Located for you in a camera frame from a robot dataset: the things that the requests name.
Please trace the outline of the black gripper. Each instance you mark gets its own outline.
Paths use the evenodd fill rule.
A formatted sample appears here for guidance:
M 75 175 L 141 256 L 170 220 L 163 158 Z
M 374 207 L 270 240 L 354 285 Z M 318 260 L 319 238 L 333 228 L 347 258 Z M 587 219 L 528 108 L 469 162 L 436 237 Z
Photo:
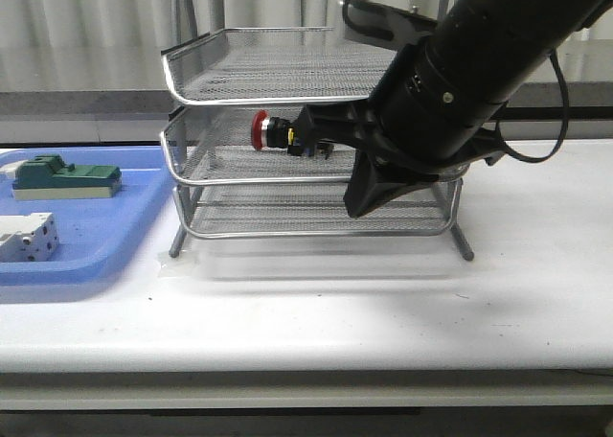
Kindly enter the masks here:
M 295 136 L 304 146 L 326 141 L 355 149 L 344 194 L 351 218 L 363 217 L 399 196 L 455 179 L 472 162 L 485 160 L 493 165 L 504 155 L 494 136 L 481 128 L 447 159 L 416 158 L 384 135 L 366 99 L 304 105 L 295 120 Z

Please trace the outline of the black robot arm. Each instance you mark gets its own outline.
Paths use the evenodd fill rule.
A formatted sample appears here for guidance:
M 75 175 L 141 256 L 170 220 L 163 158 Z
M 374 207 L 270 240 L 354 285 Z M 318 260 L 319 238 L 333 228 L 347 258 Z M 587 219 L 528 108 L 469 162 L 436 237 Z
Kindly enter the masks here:
M 507 152 L 484 129 L 525 79 L 612 0 L 458 0 L 424 34 L 392 31 L 393 61 L 365 100 L 305 106 L 294 124 L 303 144 L 356 151 L 344 202 L 362 217 L 473 161 Z

